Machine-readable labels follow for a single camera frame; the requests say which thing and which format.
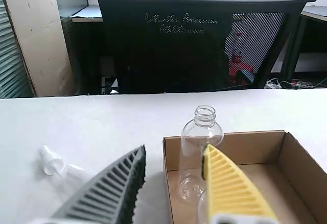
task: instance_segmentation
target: white table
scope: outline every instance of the white table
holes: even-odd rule
[[[167,224],[162,138],[179,135],[197,105],[212,105],[224,132],[286,130],[327,170],[327,89],[0,100],[0,222],[51,216],[64,197],[37,164],[47,144],[95,175],[145,144],[146,183],[134,223]]]
[[[327,21],[327,7],[326,6],[305,6],[302,11],[303,16],[313,19]]]
[[[72,16],[73,22],[102,22],[102,14],[98,5],[85,7]]]

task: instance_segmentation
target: open cardboard box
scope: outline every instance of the open cardboard box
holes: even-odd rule
[[[219,149],[252,180],[280,223],[327,223],[327,174],[290,133],[225,134]],[[179,151],[180,137],[164,138],[171,223],[196,224],[197,206],[177,195]],[[195,167],[200,174],[201,165]]]

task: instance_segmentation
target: bottle bottom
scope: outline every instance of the bottle bottom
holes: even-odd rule
[[[178,186],[179,195],[189,204],[197,205],[205,190],[204,184],[194,176],[187,176]]]
[[[199,199],[197,224],[208,224],[207,201],[208,199],[207,199],[206,191],[204,191]]]

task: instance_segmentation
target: mesh chair back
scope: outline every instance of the mesh chair back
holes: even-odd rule
[[[98,0],[120,93],[261,88],[306,2]]]

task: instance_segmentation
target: bottle neck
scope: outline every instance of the bottle neck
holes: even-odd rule
[[[216,111],[211,106],[199,106],[194,112],[194,122],[201,127],[212,127],[216,121]]]

